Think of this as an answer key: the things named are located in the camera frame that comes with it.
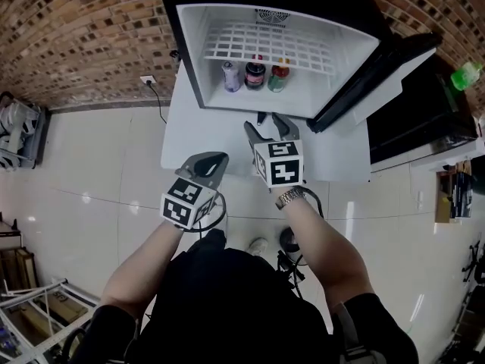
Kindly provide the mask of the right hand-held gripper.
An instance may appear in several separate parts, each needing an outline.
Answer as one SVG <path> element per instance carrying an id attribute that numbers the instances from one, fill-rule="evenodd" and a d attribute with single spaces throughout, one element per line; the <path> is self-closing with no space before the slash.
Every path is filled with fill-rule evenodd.
<path id="1" fill-rule="evenodd" d="M 252 123 L 243 124 L 249 145 L 254 148 L 256 170 L 270 189 L 301 186 L 304 157 L 299 128 L 286 115 L 273 112 L 272 119 L 280 135 L 279 142 L 265 142 Z"/>

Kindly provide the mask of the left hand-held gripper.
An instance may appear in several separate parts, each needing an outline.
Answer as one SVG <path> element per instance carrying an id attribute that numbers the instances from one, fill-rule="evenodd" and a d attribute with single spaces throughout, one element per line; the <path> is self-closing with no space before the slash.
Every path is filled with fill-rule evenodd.
<path id="1" fill-rule="evenodd" d="M 193 229 L 212 210 L 228 163 L 225 152 L 190 156 L 162 194 L 160 216 L 182 229 Z"/>

